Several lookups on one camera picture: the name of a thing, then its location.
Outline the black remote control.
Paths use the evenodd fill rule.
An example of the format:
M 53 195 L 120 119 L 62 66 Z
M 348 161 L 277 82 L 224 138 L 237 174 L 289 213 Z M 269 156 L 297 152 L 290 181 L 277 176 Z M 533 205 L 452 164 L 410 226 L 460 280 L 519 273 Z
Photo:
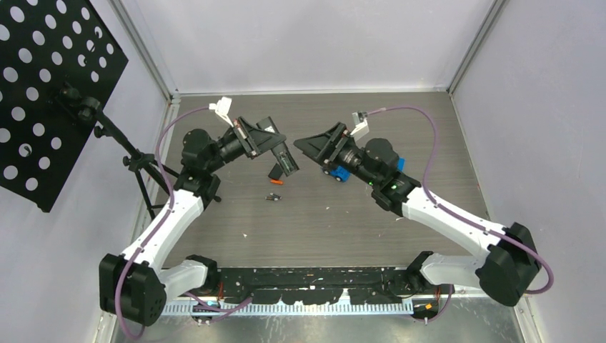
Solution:
M 277 164 L 283 175 L 289 177 L 299 171 L 299 165 L 296 163 L 286 144 L 280 144 L 272 149 L 272 153 L 277 160 Z

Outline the black battery cover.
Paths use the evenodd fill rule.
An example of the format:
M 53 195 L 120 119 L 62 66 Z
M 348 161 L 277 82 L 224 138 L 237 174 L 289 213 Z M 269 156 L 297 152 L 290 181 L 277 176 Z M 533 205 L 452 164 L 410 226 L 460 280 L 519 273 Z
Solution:
M 270 170 L 270 172 L 268 173 L 268 177 L 272 180 L 280 180 L 282 175 L 283 175 L 282 168 L 278 164 L 275 164 L 272 167 L 272 169 Z

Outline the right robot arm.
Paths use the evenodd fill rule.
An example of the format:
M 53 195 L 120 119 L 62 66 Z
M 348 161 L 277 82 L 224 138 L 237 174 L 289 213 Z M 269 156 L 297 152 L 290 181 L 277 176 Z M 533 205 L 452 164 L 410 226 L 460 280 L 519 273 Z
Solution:
M 370 139 L 359 147 L 341 122 L 294 145 L 318 165 L 341 166 L 371 186 L 371 196 L 383 210 L 423 224 L 469 253 L 422 252 L 407 275 L 415 292 L 442 284 L 473 287 L 508 307 L 530 293 L 542 262 L 526 226 L 515 222 L 506 227 L 446 202 L 399 169 L 399 155 L 387 139 Z

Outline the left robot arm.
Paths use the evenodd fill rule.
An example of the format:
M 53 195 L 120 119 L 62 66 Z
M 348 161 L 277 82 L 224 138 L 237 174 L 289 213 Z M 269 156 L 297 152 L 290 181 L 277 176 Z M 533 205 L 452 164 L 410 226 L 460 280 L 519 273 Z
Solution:
M 159 215 L 121 254 L 100 261 L 100 309 L 149 327 L 167 302 L 192 290 L 203 296 L 215 293 L 220 273 L 213 259 L 190 255 L 170 269 L 164 263 L 190 224 L 218 200 L 216 171 L 241 156 L 255 159 L 285 141 L 276 129 L 268 131 L 243 117 L 218 139 L 203 129 L 185 134 L 182 170 Z

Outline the blue toy car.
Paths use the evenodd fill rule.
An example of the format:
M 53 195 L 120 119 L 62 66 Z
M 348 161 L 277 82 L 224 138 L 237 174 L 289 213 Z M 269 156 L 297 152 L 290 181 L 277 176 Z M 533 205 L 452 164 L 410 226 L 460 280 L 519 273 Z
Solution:
M 332 177 L 338 182 L 346 182 L 351 175 L 350 172 L 342 166 L 337 166 L 335 169 L 329 169 L 328 167 L 324 166 L 322 167 L 322 171 L 324 174 Z

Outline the grey battery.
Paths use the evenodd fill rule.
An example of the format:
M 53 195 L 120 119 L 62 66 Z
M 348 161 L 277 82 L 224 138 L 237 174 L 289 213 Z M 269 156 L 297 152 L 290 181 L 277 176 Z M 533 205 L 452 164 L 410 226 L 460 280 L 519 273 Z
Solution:
M 278 194 L 275 194 L 275 193 L 270 193 L 270 194 L 269 194 L 269 196 L 270 196 L 271 198 L 273 198 L 273 200 L 274 200 L 274 201 L 277 201 L 277 200 L 282 199 L 282 196 L 280 196 L 280 195 L 278 195 Z

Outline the black tripod stand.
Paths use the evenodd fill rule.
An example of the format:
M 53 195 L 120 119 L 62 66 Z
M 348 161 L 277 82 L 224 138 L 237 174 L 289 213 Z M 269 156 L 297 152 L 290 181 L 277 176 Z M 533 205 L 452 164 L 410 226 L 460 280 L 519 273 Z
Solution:
M 162 206 L 152 204 L 141 173 L 146 172 L 162 190 L 169 191 L 167 182 L 161 176 L 160 163 L 156 157 L 137 149 L 114 122 L 106 116 L 103 105 L 99 100 L 90 96 L 82 96 L 79 90 L 68 82 L 65 81 L 62 84 L 52 102 L 64 110 L 76 124 L 85 129 L 90 129 L 97 139 L 104 136 L 110 137 L 125 149 L 126 156 L 123 157 L 122 163 L 129 171 L 134 173 L 146 210 L 149 216 L 154 219 L 157 216 L 155 211 L 161 209 Z

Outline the black perforated board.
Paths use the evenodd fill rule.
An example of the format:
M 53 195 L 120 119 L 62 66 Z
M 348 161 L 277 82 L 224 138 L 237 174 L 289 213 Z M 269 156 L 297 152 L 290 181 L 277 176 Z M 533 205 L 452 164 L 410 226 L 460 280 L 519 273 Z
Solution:
M 94 127 L 62 89 L 105 104 L 127 63 L 90 1 L 3 1 L 1 186 L 50 212 Z

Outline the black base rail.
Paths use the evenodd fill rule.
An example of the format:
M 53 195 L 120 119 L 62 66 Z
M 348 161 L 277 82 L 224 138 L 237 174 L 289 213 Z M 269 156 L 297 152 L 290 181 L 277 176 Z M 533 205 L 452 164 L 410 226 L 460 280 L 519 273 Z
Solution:
M 427 295 L 446 296 L 449 287 L 423 282 L 398 267 L 224 267 L 204 286 L 190 291 L 229 304 L 251 299 L 253 304 L 335 304 L 343 297 L 355 305 L 396 304 Z

